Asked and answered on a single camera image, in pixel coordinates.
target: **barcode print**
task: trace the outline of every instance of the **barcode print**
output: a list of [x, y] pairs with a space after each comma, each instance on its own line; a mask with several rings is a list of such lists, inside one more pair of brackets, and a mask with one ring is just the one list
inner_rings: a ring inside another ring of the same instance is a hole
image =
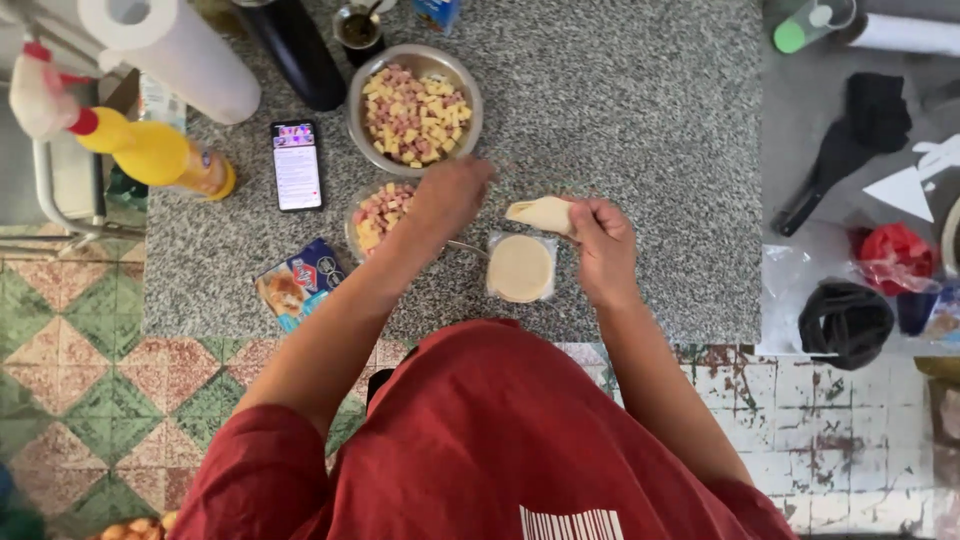
[[523, 540], [623, 540], [615, 510], [588, 510], [572, 516], [539, 514], [520, 507]]

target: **ham and cheese cubes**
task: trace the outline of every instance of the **ham and cheese cubes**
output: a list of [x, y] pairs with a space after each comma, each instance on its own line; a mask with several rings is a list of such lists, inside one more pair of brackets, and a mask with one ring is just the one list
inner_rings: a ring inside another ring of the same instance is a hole
[[363, 93], [373, 147], [418, 169], [449, 154], [472, 116], [453, 85], [427, 77], [416, 80], [412, 71], [395, 63], [373, 75]]
[[369, 257], [373, 249], [394, 229], [396, 222], [406, 215], [417, 191], [410, 184], [389, 183], [360, 204], [353, 213], [353, 225], [359, 236], [360, 250]]

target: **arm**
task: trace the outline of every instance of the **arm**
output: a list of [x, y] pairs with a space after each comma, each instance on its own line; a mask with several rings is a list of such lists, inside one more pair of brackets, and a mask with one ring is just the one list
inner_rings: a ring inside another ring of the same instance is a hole
[[735, 479], [753, 485], [640, 298], [630, 221], [598, 199], [577, 203], [570, 219], [582, 242], [580, 282], [596, 308], [627, 412], [700, 481]]
[[286, 405], [326, 435], [387, 317], [423, 265], [476, 216], [492, 167], [472, 157], [430, 167], [410, 212], [290, 333], [233, 410]]

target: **empanada dough disc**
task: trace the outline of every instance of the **empanada dough disc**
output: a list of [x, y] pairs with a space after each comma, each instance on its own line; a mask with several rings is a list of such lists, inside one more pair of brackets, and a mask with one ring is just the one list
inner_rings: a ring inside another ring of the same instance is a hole
[[536, 239], [514, 234], [493, 247], [487, 286], [508, 302], [533, 302], [553, 278], [550, 252]]
[[557, 197], [540, 197], [536, 201], [513, 203], [507, 209], [507, 219], [532, 225], [542, 231], [566, 236], [573, 235], [570, 207], [573, 203]]

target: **hand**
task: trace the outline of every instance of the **hand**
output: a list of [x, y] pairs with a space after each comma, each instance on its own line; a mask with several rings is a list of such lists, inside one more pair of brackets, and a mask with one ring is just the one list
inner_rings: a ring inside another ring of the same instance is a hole
[[473, 156], [431, 165], [400, 224], [439, 250], [473, 221], [493, 179], [493, 165]]
[[590, 303], [622, 307], [638, 300], [630, 220], [606, 199], [587, 199], [570, 208], [570, 221], [580, 241], [580, 285]]

